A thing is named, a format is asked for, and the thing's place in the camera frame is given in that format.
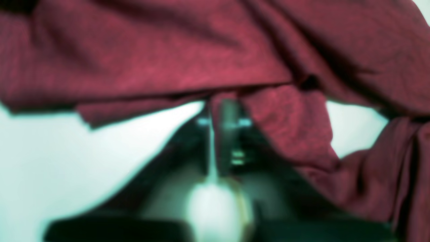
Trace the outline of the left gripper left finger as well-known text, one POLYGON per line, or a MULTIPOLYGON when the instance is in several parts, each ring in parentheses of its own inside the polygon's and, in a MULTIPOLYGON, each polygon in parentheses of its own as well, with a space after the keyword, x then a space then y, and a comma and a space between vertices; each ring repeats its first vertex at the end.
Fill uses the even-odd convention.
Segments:
POLYGON ((93 208, 56 219, 45 242, 192 242, 190 195, 208 175, 208 108, 181 126, 163 150, 93 208))

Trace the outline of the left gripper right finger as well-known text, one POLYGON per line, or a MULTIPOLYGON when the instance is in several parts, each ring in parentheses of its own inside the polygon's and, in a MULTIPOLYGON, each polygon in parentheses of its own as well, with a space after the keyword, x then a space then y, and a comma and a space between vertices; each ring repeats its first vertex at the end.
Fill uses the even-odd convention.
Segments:
POLYGON ((281 158, 241 104, 225 99, 218 118, 218 172, 249 197, 249 242, 392 242, 388 225, 336 208, 281 158))

